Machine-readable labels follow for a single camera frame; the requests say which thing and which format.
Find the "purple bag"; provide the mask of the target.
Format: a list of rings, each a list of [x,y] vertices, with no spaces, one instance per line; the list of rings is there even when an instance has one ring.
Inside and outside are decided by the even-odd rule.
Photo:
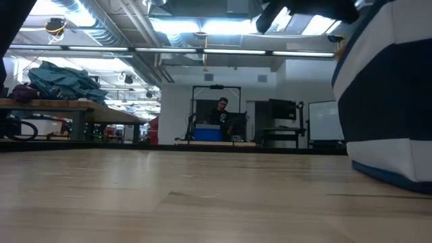
[[[29,84],[18,84],[9,94],[9,98],[19,103],[29,103],[39,98],[39,91]]]

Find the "blue plastic bin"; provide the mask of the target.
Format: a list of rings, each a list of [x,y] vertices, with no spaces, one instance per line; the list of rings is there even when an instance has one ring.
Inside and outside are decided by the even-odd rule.
[[[221,142],[222,134],[219,125],[196,124],[194,128],[194,140]]]

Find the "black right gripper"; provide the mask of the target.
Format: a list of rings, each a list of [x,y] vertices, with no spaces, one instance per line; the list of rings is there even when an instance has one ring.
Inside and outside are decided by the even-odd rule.
[[[324,18],[352,24],[359,19],[359,12],[353,0],[280,0],[265,1],[267,6],[256,21],[256,29],[264,34],[270,29],[280,11],[287,7],[293,14]]]

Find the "long ceiling light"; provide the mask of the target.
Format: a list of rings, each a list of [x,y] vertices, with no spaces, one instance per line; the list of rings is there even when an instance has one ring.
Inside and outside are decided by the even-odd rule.
[[[206,54],[266,55],[266,51],[244,49],[203,49]]]
[[[94,52],[128,52],[127,47],[87,47],[87,46],[69,46],[70,51],[94,51]]]
[[[322,57],[322,58],[333,58],[334,53],[323,53],[323,52],[301,52],[301,51],[273,51],[275,56],[284,57]]]
[[[196,49],[182,49],[182,48],[135,48],[136,52],[142,52],[142,53],[184,53],[184,54],[191,54],[196,53]]]
[[[57,45],[10,45],[9,49],[31,51],[62,51],[63,47]]]

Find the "black aluminium table frame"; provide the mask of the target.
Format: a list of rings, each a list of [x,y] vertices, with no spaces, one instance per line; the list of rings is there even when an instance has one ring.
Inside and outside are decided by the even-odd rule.
[[[24,151],[57,151],[72,149],[124,149],[141,151],[182,151],[210,153],[258,153],[290,155],[347,155],[346,149],[324,148],[262,148],[257,146],[222,146],[222,145],[144,145],[144,144],[109,144],[96,142],[12,142],[0,141],[0,153]]]

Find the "wooden top work table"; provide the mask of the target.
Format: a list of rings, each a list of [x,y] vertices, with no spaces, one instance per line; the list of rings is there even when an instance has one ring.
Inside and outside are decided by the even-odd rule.
[[[240,146],[240,147],[254,147],[254,142],[220,142],[220,141],[187,141],[175,140],[174,145],[190,145],[190,146]]]

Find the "rack with red bins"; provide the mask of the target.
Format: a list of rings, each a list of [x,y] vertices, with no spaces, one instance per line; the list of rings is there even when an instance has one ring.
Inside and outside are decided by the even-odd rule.
[[[147,135],[150,145],[158,145],[159,117],[152,119],[148,123]]]

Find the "navy fabric storage bin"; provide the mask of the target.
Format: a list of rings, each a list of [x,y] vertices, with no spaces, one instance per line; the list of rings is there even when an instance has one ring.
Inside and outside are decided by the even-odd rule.
[[[352,167],[432,194],[432,0],[375,0],[331,85]]]

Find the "wheeled grey metal workbench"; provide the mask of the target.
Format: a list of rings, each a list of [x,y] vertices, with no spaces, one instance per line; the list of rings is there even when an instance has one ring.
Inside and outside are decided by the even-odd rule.
[[[134,115],[110,109],[92,101],[31,100],[19,103],[13,99],[0,99],[0,109],[11,111],[33,111],[41,115],[62,117],[72,120],[71,139],[84,141],[85,124],[121,124],[133,126],[133,143],[140,140],[140,126],[146,122]]]

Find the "whiteboard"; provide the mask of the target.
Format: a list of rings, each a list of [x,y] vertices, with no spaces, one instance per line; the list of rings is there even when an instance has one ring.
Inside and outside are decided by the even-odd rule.
[[[310,140],[344,140],[336,101],[309,103],[308,118]]]

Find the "person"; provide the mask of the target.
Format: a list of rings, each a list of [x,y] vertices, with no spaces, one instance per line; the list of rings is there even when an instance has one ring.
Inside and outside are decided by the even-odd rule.
[[[225,110],[228,104],[228,99],[221,97],[216,108],[212,108],[205,117],[207,124],[220,127],[221,137],[223,141],[230,141],[234,131],[234,123],[230,120],[230,113]]]

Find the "white storage box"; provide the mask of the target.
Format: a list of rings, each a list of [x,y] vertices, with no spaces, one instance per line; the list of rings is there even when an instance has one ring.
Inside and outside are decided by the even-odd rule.
[[[49,119],[24,119],[24,122],[34,125],[38,130],[39,136],[46,136],[47,134],[55,132],[60,133],[63,125],[63,123],[60,121],[53,121]],[[29,126],[22,125],[21,134],[32,135],[33,130]]]

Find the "silver ceiling duct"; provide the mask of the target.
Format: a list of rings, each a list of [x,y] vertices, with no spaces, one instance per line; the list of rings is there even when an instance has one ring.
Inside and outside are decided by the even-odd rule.
[[[87,30],[87,34],[102,47],[131,47],[132,43],[121,33],[111,18],[105,13],[96,0],[51,0],[56,6],[65,10],[71,17],[89,17],[93,24],[84,27],[96,28]],[[120,60],[132,67],[138,77],[147,84],[160,87],[162,79],[156,69],[143,57],[132,54],[132,57],[119,57]]]

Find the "black monitor desk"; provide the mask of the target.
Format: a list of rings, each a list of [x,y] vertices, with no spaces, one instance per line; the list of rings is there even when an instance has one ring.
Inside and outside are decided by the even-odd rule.
[[[261,132],[261,145],[263,147],[270,147],[271,141],[290,141],[295,142],[295,148],[299,148],[299,138],[305,135],[306,129],[304,128],[304,102],[299,101],[296,103],[296,120],[290,120],[292,122],[299,121],[298,127],[288,127],[285,125],[277,125],[271,128],[264,128]]]

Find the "pile of blue towels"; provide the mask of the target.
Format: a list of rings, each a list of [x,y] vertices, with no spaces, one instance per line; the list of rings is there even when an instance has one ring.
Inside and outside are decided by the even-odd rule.
[[[39,92],[41,99],[77,101],[86,99],[105,105],[106,90],[89,76],[86,70],[58,67],[43,61],[39,67],[29,69],[30,86]]]

